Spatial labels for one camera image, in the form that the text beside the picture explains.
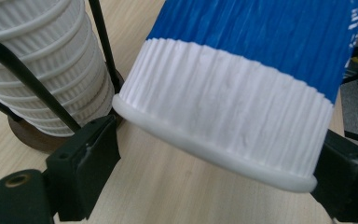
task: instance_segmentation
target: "black metal frame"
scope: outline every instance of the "black metal frame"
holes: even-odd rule
[[[94,17],[95,26],[97,27],[98,35],[100,37],[101,45],[103,47],[103,54],[106,59],[107,69],[115,87],[115,93],[119,93],[122,85],[122,80],[118,78],[117,69],[113,60],[112,50],[110,48],[109,37],[107,35],[106,26],[103,19],[103,12],[99,0],[89,0],[92,16]]]
[[[24,170],[0,180],[0,223],[53,223],[89,218],[120,160],[116,118],[96,119],[46,159],[42,174]]]
[[[358,146],[329,131],[316,167],[311,193],[330,217],[358,222]]]

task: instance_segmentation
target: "white ribbed band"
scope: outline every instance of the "white ribbed band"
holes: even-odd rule
[[[333,105],[278,70],[222,50],[147,40],[113,101],[125,119],[214,164],[309,192]]]

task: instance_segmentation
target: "screw hole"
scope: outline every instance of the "screw hole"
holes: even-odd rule
[[[6,187],[8,188],[16,188],[22,184],[25,184],[26,182],[28,182],[28,180],[31,177],[29,175],[16,175],[14,177],[11,177],[7,182],[6,182]]]

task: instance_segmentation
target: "metal stand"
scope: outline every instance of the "metal stand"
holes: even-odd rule
[[[24,170],[0,180],[0,223],[54,223],[89,218],[120,160],[116,119],[88,123],[46,159],[42,174]]]
[[[116,70],[113,54],[110,48],[109,38],[103,20],[101,5],[98,0],[89,0],[93,18],[98,29],[103,53],[106,59],[111,80],[115,87],[115,93],[119,93],[124,79]],[[61,104],[51,95],[43,84],[35,77],[34,74],[20,61],[20,59],[8,48],[0,43],[0,63],[12,72],[25,86],[39,99],[45,103],[74,133],[81,129],[80,125],[71,117],[71,115],[61,106]],[[27,146],[52,152],[62,145],[68,138],[53,137],[38,131],[22,118],[15,115],[9,108],[0,103],[0,111],[8,115],[8,122],[13,133]],[[122,118],[112,110],[111,114],[117,116],[118,124]]]

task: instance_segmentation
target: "paper cup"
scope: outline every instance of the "paper cup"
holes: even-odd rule
[[[199,158],[309,192],[354,12],[358,0],[168,0],[113,107]]]
[[[70,0],[0,0],[0,31],[61,11],[69,2]]]

